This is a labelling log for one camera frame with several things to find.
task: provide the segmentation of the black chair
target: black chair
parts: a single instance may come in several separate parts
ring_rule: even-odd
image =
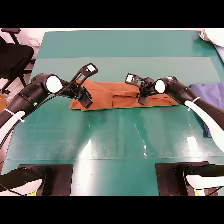
[[[31,73],[31,70],[25,70],[29,63],[34,63],[32,57],[34,50],[27,45],[20,45],[15,34],[20,32],[19,28],[2,28],[2,32],[7,32],[12,37],[14,43],[6,43],[0,37],[0,79],[8,79],[8,82],[1,89],[2,93],[9,94],[6,90],[8,86],[19,77],[23,86],[26,86],[24,74]]]

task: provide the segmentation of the white circular light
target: white circular light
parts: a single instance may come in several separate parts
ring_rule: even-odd
[[[49,92],[56,93],[58,92],[63,86],[57,76],[50,76],[46,81],[46,86]]]
[[[158,93],[164,93],[166,90],[165,83],[162,80],[158,80],[156,82],[155,89]]]

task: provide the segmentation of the chair leg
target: chair leg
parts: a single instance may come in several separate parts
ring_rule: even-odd
[[[6,90],[6,88],[16,79],[16,77],[14,79],[11,79],[9,80],[4,86],[3,88],[1,89],[1,92],[2,93],[6,93],[6,94],[9,94],[10,91],[9,90]]]
[[[20,81],[22,82],[23,86],[26,87],[26,82],[24,80],[24,77],[23,76],[20,76]]]

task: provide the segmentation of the green table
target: green table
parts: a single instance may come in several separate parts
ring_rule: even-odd
[[[49,32],[32,76],[70,80],[88,62],[99,68],[93,81],[124,81],[127,72],[185,84],[224,80],[218,53],[195,31]],[[224,164],[186,107],[81,112],[69,102],[58,97],[16,127],[3,173],[22,163],[73,163],[72,195],[158,195],[157,162]]]

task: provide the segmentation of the blue cloth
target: blue cloth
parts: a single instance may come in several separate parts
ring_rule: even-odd
[[[224,109],[224,82],[216,84],[192,84],[190,86],[203,100]],[[205,133],[211,138],[210,131],[204,123]]]

